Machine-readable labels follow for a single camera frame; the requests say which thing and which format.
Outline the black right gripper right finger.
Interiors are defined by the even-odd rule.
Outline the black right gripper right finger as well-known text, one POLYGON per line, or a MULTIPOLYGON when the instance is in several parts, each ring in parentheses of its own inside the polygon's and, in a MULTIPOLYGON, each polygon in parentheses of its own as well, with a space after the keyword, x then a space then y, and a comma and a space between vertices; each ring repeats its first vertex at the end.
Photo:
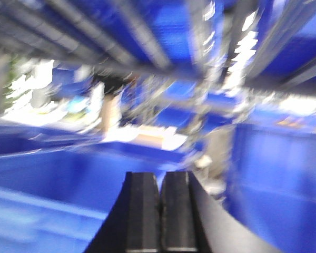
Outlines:
POLYGON ((163 252, 279 252, 233 218, 191 172, 168 172, 161 189, 163 252))

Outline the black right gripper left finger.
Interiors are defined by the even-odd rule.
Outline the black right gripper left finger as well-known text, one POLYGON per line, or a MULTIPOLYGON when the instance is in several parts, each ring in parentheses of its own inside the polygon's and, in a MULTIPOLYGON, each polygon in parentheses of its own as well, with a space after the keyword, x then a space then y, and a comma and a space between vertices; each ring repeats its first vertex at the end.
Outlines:
POLYGON ((85 252, 160 252, 160 199, 150 172, 127 172, 119 196, 85 252))

